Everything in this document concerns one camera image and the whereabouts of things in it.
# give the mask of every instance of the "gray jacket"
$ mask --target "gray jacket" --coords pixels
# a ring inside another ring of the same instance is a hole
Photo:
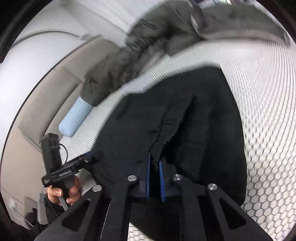
[[[148,12],[131,29],[126,47],[110,54],[87,74],[81,98],[96,106],[135,78],[160,50],[172,56],[205,39],[251,38],[288,44],[286,34],[253,6],[167,1]]]

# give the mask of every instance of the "human hand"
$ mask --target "human hand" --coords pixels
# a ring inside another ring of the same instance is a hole
[[[73,205],[75,202],[77,202],[79,200],[79,198],[81,197],[81,193],[79,191],[79,188],[80,188],[79,178],[77,176],[74,176],[74,186],[68,190],[68,194],[70,197],[68,197],[66,199],[67,203]],[[54,187],[50,186],[47,188],[47,195],[48,195],[48,199],[52,203],[56,203],[56,204],[61,205],[58,197],[63,196],[62,189],[54,188]]]

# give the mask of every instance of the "black jacket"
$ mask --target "black jacket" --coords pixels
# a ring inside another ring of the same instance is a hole
[[[140,175],[150,152],[151,189],[158,190],[158,161],[166,158],[194,183],[215,183],[239,205],[244,202],[247,171],[242,123],[219,68],[178,74],[145,93],[126,96],[107,120],[93,150],[102,151],[103,157],[88,170],[105,190],[122,178]],[[157,198],[159,192],[151,195]],[[161,214],[158,204],[150,205],[136,206],[131,222],[151,238],[159,238],[155,232],[161,230],[165,240],[170,240],[178,224],[171,218],[175,210]]]

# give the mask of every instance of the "electrical outlet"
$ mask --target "electrical outlet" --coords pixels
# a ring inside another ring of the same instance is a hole
[[[12,198],[9,199],[9,208],[10,209],[17,209],[17,203]]]

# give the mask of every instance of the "white wall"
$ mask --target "white wall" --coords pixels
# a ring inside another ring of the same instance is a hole
[[[128,32],[151,7],[164,0],[72,0],[76,1],[96,14],[109,20],[114,25]]]
[[[89,36],[101,34],[105,39],[111,40],[118,46],[124,46],[126,32],[109,20],[74,0],[64,1],[63,8],[87,30]]]
[[[24,40],[8,52],[0,65],[0,155],[28,94],[58,61],[82,43],[70,34],[45,33]]]
[[[64,31],[82,37],[88,31],[61,7],[60,0],[53,0],[42,9],[23,29],[15,42],[43,31]]]

